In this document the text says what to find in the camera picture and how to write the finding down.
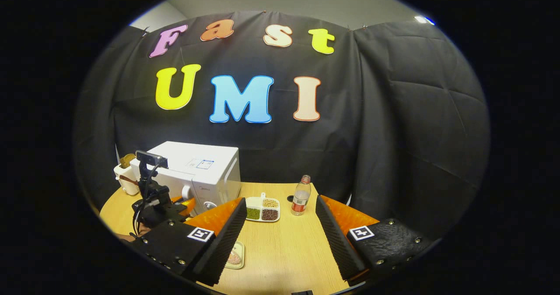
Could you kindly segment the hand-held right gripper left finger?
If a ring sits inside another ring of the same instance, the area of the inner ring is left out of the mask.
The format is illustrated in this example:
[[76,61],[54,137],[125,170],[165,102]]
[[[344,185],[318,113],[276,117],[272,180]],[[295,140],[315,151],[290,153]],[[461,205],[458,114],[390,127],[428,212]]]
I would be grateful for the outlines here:
[[218,284],[247,216],[246,199],[236,198],[194,218],[164,218],[129,243],[164,269],[208,286]]

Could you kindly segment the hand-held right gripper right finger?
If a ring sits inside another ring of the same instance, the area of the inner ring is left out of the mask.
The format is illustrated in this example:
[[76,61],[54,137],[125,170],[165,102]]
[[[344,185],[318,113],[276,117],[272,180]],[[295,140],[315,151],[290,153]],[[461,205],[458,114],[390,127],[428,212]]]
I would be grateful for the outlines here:
[[434,243],[396,218],[378,221],[324,195],[317,197],[315,211],[340,275],[350,286],[402,271]]

